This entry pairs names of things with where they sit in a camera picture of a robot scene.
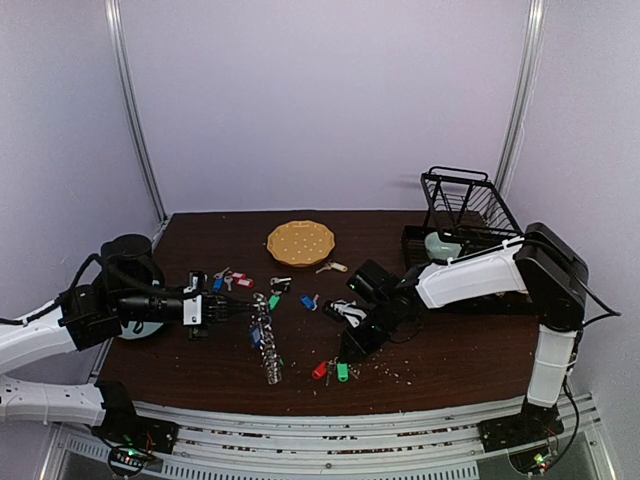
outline wood grain surface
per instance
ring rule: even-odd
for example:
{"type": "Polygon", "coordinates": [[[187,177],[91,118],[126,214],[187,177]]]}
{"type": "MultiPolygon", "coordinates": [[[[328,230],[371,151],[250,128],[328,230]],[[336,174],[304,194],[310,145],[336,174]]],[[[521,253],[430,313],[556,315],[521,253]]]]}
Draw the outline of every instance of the wood grain surface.
{"type": "MultiPolygon", "coordinates": [[[[528,316],[462,316],[428,312],[424,329],[406,344],[385,345],[360,365],[358,380],[328,387],[311,371],[339,349],[344,325],[309,312],[301,295],[356,299],[346,287],[350,273],[316,275],[277,263],[266,239],[278,225],[313,220],[336,236],[334,260],[350,272],[367,258],[402,275],[402,228],[420,225],[421,212],[250,212],[174,215],[155,259],[170,285],[184,285],[189,270],[210,275],[231,267],[268,293],[273,276],[292,276],[291,291],[273,313],[274,333],[285,365],[283,380],[269,386],[258,351],[249,342],[249,319],[236,317],[189,342],[180,326],[150,338],[114,341],[101,373],[119,380],[134,400],[190,409],[266,415],[353,415],[407,412],[503,400],[526,392],[537,341],[528,316]]],[[[233,295],[250,298],[235,288],[233,295]]],[[[396,339],[409,336],[408,324],[396,339]]]]}

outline white wall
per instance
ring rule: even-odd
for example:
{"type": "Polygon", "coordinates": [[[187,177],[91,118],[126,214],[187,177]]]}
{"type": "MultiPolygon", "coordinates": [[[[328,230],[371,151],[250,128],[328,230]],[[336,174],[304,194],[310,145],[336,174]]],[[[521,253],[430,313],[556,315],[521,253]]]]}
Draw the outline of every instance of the white wall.
{"type": "MultiPolygon", "coordinates": [[[[136,163],[102,0],[0,2],[0,315],[64,290],[80,262],[157,223],[136,163]]],[[[92,355],[13,375],[86,381],[92,355]]],[[[0,478],[31,479],[45,429],[0,425],[0,478]]]]}
{"type": "Polygon", "coordinates": [[[422,209],[432,165],[493,174],[527,0],[127,0],[170,212],[422,209]]]}
{"type": "Polygon", "coordinates": [[[624,317],[589,327],[575,384],[593,392],[626,473],[640,445],[640,8],[548,2],[544,49],[508,203],[586,260],[590,285],[624,317]]]}

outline green key tag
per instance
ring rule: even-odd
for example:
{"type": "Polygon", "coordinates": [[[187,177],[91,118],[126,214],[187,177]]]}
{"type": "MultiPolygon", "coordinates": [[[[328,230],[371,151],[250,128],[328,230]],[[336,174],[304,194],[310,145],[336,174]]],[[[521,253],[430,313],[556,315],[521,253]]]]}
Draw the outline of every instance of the green key tag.
{"type": "Polygon", "coordinates": [[[346,363],[338,363],[336,365],[336,372],[339,382],[346,382],[349,380],[349,365],[346,363]]]}
{"type": "Polygon", "coordinates": [[[276,308],[276,305],[278,305],[279,301],[280,295],[271,295],[271,298],[269,298],[269,310],[273,310],[274,308],[276,308]]]}

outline yellow plate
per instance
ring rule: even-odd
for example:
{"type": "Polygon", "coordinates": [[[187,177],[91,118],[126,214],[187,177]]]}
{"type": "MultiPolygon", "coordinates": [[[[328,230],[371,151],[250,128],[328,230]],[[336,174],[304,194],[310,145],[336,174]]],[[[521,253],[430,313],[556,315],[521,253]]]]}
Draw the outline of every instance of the yellow plate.
{"type": "Polygon", "coordinates": [[[333,232],[321,223],[309,220],[280,225],[267,241],[267,250],[273,258],[292,267],[320,263],[335,246],[333,232]]]}

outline black dish rack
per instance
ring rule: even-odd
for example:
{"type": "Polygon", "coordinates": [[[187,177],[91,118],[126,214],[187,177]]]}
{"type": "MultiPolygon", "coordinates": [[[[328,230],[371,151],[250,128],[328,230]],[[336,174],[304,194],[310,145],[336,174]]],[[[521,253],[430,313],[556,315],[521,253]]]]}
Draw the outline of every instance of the black dish rack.
{"type": "Polygon", "coordinates": [[[407,225],[402,251],[407,268],[429,262],[425,237],[462,246],[466,255],[522,235],[515,218],[484,172],[432,167],[420,177],[428,210],[422,226],[407,225]]]}

